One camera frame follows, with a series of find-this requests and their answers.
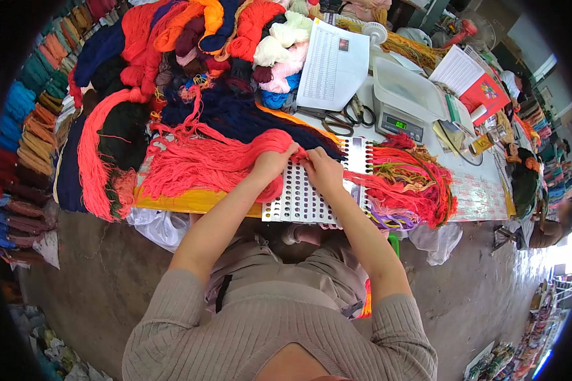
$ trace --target scissors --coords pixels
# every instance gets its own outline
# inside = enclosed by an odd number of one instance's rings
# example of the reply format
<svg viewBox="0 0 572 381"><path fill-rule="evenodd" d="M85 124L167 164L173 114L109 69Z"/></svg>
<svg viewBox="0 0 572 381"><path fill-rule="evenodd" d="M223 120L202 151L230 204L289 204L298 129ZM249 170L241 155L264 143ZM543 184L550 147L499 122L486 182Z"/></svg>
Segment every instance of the scissors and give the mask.
<svg viewBox="0 0 572 381"><path fill-rule="evenodd" d="M348 111L348 108L351 109L353 116ZM367 122L364 119L364 110L367 110L371 113L370 122ZM328 132L343 137L354 136L355 125L363 124L365 126L373 126L375 125L375 121L377 120L375 113L369 107L362 104L362 102L360 102L360 100L358 99L357 95L354 95L341 111L318 110L318 109L311 109L309 107L298 107L297 111L301 112L304 115L320 119L322 121L322 127L324 127ZM340 129L345 129L348 131L348 133L337 132L331 127L338 127Z"/></svg>

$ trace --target red folder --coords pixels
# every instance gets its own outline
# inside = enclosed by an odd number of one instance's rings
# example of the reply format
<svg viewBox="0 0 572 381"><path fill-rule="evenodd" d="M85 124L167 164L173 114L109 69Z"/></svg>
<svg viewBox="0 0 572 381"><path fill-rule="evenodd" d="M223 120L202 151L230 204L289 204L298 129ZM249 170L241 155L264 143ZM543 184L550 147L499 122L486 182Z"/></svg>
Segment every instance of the red folder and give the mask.
<svg viewBox="0 0 572 381"><path fill-rule="evenodd" d="M511 100L504 94L502 89L496 84L487 73L483 74L473 85L466 90L460 101L466 106L469 113L473 113L480 105L484 105L487 109L485 114L473 122L474 126L479 126L487 118L496 114Z"/></svg>

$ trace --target bottle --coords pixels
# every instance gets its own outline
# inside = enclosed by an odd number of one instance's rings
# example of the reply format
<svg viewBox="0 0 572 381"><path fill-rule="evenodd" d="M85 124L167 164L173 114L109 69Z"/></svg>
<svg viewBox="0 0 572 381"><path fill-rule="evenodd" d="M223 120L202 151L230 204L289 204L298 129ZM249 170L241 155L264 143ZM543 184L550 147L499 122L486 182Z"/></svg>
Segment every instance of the bottle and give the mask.
<svg viewBox="0 0 572 381"><path fill-rule="evenodd" d="M495 129L489 130L486 134L481 135L477 140L470 143L468 149L472 156L479 156L483 151L496 144L500 139L506 136L506 130L503 126L496 126Z"/></svg>

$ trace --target woman's left hand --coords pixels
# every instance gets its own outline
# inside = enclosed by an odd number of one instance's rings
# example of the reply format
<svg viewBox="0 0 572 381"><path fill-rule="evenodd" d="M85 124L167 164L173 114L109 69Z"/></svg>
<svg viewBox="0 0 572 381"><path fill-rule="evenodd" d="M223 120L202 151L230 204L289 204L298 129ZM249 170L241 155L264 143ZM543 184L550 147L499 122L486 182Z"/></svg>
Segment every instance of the woman's left hand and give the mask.
<svg viewBox="0 0 572 381"><path fill-rule="evenodd" d="M254 168L248 176L258 180L263 186L267 186L277 176L280 176L284 168L286 168L290 156L298 149L298 143L293 142L283 154L274 150L263 152L256 158Z"/></svg>

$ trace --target gray ribbed sweater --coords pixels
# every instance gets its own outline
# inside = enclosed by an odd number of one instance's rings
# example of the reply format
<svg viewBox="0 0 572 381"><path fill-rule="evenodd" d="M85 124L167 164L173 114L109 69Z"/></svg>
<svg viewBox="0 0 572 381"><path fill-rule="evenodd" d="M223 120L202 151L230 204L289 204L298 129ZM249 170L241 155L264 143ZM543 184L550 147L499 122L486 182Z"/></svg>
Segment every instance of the gray ribbed sweater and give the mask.
<svg viewBox="0 0 572 381"><path fill-rule="evenodd" d="M259 292L199 327L204 288L188 270L168 270L127 342L123 379L253 380L289 343L304 347L333 376L436 379L436 352L408 295L375 304L369 341L338 311Z"/></svg>

